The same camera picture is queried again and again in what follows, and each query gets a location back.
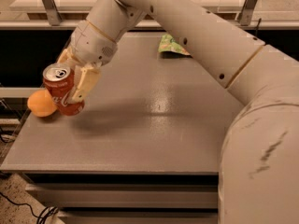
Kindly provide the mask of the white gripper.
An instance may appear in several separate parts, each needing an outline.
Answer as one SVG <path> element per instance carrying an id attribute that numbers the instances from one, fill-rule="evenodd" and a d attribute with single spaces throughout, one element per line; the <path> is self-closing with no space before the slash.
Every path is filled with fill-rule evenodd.
<path id="1" fill-rule="evenodd" d="M 96 64 L 109 63 L 118 46 L 98 32 L 89 22 L 81 21 L 71 35 L 70 47 L 62 51 L 57 63 L 75 67 L 74 87 L 68 99 L 71 104 L 75 104 L 82 102 L 97 84 L 101 71 Z M 78 61 L 73 54 L 86 64 L 77 65 Z"/>

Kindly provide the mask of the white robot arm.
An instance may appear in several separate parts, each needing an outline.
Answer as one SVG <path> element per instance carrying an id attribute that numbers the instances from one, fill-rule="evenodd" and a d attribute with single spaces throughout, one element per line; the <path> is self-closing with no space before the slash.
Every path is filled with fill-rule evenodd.
<path id="1" fill-rule="evenodd" d="M 98 70 L 145 15 L 243 104 L 226 134 L 219 224 L 299 224 L 299 63 L 190 0 L 97 0 L 61 62 Z"/>

